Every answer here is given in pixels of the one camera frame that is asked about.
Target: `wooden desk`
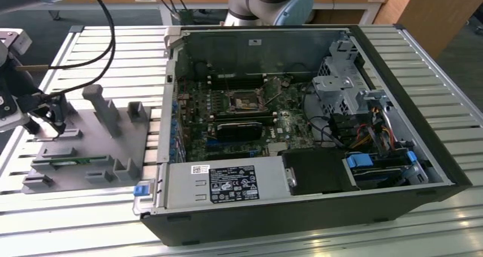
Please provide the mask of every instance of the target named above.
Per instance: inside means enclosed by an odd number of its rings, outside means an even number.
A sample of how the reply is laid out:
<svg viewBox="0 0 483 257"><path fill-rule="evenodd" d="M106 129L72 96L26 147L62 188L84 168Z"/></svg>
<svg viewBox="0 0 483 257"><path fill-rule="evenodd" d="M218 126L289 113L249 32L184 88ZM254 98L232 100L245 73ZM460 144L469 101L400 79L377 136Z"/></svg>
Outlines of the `wooden desk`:
<svg viewBox="0 0 483 257"><path fill-rule="evenodd" d="M375 24L401 24L436 58L483 0L389 0Z"/></svg>
<svg viewBox="0 0 483 257"><path fill-rule="evenodd" d="M160 11L162 24L172 25L168 9L158 0L102 0L109 9L117 10L144 10L156 9ZM176 8L182 8L178 0L173 0ZM182 0L188 9L228 9L228 0ZM334 10L363 10L360 24L371 24L380 9L380 5L387 0L334 0ZM37 6L33 10L92 10L98 9L96 0L64 0L53 5ZM314 0L314 10L332 10L332 0Z"/></svg>

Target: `red wire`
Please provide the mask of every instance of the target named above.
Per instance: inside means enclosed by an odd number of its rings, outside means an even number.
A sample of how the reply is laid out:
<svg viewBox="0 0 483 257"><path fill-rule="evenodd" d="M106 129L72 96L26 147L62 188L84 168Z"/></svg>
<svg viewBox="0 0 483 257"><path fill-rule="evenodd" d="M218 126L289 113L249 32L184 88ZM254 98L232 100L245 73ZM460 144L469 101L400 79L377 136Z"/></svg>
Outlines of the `red wire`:
<svg viewBox="0 0 483 257"><path fill-rule="evenodd" d="M360 129L365 126L367 126L367 124L360 124L360 126L357 128L357 138L355 138L356 141L359 140L359 137L360 137Z"/></svg>

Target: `warning label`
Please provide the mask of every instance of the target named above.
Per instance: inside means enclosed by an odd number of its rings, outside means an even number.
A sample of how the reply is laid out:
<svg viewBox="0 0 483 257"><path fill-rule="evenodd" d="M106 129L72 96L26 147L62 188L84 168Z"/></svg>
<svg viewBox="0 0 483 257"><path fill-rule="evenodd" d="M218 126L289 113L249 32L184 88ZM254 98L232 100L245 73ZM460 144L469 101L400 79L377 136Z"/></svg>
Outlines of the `warning label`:
<svg viewBox="0 0 483 257"><path fill-rule="evenodd" d="M212 203L258 199L254 167L209 169L209 196Z"/></svg>

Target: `barcode sticker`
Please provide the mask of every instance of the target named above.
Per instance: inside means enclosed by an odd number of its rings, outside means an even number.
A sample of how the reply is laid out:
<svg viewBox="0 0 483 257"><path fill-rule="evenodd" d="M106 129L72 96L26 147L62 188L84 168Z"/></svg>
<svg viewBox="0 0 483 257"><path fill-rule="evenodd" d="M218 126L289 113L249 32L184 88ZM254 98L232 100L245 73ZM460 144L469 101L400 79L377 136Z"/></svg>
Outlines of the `barcode sticker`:
<svg viewBox="0 0 483 257"><path fill-rule="evenodd" d="M156 0L134 0L134 2L156 2Z"/></svg>
<svg viewBox="0 0 483 257"><path fill-rule="evenodd" d="M209 165L192 165L190 174L208 174Z"/></svg>

